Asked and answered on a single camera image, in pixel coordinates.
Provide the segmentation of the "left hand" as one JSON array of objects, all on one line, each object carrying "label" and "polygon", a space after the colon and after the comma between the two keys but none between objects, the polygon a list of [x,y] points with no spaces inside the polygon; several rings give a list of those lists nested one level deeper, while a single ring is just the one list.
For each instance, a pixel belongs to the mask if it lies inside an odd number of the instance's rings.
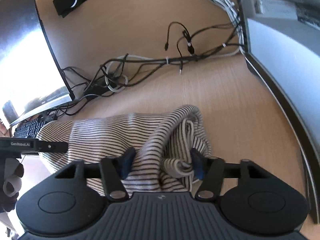
[{"label": "left hand", "polygon": [[24,167],[17,159],[1,159],[1,213],[15,208],[23,175]]}]

